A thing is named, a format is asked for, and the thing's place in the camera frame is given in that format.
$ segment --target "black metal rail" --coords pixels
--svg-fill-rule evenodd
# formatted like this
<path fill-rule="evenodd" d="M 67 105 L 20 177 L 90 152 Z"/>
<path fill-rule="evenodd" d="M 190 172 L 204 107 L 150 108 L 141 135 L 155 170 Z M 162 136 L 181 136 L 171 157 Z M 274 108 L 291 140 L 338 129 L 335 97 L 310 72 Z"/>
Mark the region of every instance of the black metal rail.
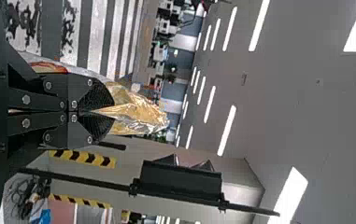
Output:
<path fill-rule="evenodd" d="M 72 175 L 56 174 L 53 172 L 41 171 L 41 170 L 31 169 L 31 168 L 21 168 L 18 171 L 18 173 L 27 174 L 27 175 L 38 175 L 38 176 L 45 177 L 45 178 L 59 179 L 59 180 L 63 180 L 63 181 L 69 181 L 69 182 L 74 182 L 74 183 L 79 183 L 79 184 L 84 184 L 84 185 L 89 185 L 89 186 L 96 186 L 96 187 L 105 188 L 105 189 L 114 189 L 114 190 L 118 190 L 118 191 L 124 191 L 124 192 L 128 192 L 128 193 L 131 193 L 133 190 L 132 189 L 133 185 L 126 186 L 126 185 L 115 184 L 115 183 L 110 183 L 110 182 L 101 181 L 101 180 L 94 180 L 94 179 L 89 179 L 89 178 L 84 178 L 84 177 L 79 177 L 79 176 L 72 176 Z M 135 189 L 135 193 L 153 196 L 153 197 L 159 197 L 159 198 L 166 198 L 166 199 L 171 199 L 171 200 L 176 200 L 176 201 L 181 201 L 181 202 L 198 203 L 198 204 L 218 207 L 222 211 L 230 209 L 230 210 L 247 212 L 247 213 L 252 213 L 252 214 L 261 215 L 261 216 L 268 216 L 268 217 L 279 217 L 280 216 L 280 214 L 278 212 L 275 212 L 272 210 L 251 207 L 251 206 L 246 206 L 246 205 L 242 205 L 242 204 L 229 203 L 227 201 L 215 202 L 215 201 L 210 201 L 207 199 L 191 198 L 191 197 L 187 197 L 187 196 L 183 196 L 183 195 L 179 195 L 179 194 L 160 193 L 155 190 L 148 190 L 148 189 L 141 189 L 141 188 Z"/>

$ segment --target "cable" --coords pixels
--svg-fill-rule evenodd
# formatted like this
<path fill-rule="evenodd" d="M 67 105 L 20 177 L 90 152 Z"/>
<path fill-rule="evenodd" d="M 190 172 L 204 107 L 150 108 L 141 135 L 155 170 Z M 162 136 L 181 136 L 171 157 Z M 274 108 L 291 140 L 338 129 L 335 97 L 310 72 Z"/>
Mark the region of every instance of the cable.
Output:
<path fill-rule="evenodd" d="M 50 195 L 50 180 L 34 176 L 26 179 L 19 178 L 12 182 L 8 190 L 6 199 L 14 204 L 10 216 L 26 219 L 36 214 L 44 205 Z M 42 201 L 41 205 L 32 211 L 39 201 Z"/>

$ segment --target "screw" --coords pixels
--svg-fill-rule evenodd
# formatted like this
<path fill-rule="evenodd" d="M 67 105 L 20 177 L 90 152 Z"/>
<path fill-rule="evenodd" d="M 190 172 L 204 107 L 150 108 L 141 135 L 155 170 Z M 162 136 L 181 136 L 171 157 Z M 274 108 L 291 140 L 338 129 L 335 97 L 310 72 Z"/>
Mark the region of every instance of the screw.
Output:
<path fill-rule="evenodd" d="M 30 120 L 29 119 L 24 119 L 22 121 L 22 127 L 25 128 L 25 129 L 29 128 L 30 127 Z"/>
<path fill-rule="evenodd" d="M 52 83 L 46 82 L 46 89 L 50 90 L 52 88 Z"/>
<path fill-rule="evenodd" d="M 92 144 L 93 143 L 93 138 L 91 136 L 88 136 L 87 142 L 88 142 L 88 144 Z"/>
<path fill-rule="evenodd" d="M 23 102 L 24 105 L 29 105 L 30 104 L 30 96 L 24 95 L 22 97 L 22 102 Z"/>
<path fill-rule="evenodd" d="M 5 153 L 5 152 L 6 152 L 6 144 L 0 143 L 0 153 Z"/>
<path fill-rule="evenodd" d="M 72 122 L 76 123 L 78 121 L 77 115 L 72 115 Z"/>
<path fill-rule="evenodd" d="M 78 107 L 78 102 L 77 101 L 73 101 L 72 102 L 72 108 L 76 109 Z"/>
<path fill-rule="evenodd" d="M 65 120 L 66 120 L 66 117 L 64 115 L 61 115 L 61 122 L 64 123 Z"/>
<path fill-rule="evenodd" d="M 46 135 L 44 136 L 44 140 L 46 140 L 46 142 L 49 142 L 51 140 L 51 135 L 49 133 L 46 133 Z"/>

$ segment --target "yellow and black hazard stripe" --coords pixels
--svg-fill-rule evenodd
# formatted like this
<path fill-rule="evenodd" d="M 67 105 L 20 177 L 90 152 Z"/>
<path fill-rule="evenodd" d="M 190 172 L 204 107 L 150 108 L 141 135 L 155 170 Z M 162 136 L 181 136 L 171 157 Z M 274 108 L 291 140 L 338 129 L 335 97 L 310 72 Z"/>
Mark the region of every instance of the yellow and black hazard stripe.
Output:
<path fill-rule="evenodd" d="M 88 205 L 91 207 L 106 208 L 106 209 L 111 207 L 110 203 L 101 203 L 96 200 L 76 198 L 76 197 L 61 195 L 61 194 L 50 194 L 49 200 L 66 202 L 66 203 L 76 203 L 78 205 Z"/>
<path fill-rule="evenodd" d="M 116 159 L 113 157 L 105 157 L 99 154 L 89 153 L 85 151 L 50 150 L 49 154 L 50 157 L 63 161 L 74 161 L 107 169 L 114 169 L 114 167 L 116 166 Z"/>

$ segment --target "gold plastic bag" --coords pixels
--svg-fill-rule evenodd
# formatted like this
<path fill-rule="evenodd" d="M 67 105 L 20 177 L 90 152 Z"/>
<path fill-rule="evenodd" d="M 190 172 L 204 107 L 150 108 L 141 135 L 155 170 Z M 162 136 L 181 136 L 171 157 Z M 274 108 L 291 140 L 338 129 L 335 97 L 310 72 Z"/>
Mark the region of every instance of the gold plastic bag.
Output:
<path fill-rule="evenodd" d="M 110 130 L 111 134 L 149 134 L 166 128 L 169 120 L 166 113 L 146 99 L 144 96 L 131 92 L 117 82 L 95 74 L 87 69 L 54 62 L 33 54 L 21 52 L 21 56 L 32 65 L 37 73 L 75 73 L 87 77 L 96 77 L 102 81 L 115 101 L 114 106 L 93 112 L 115 119 Z"/>

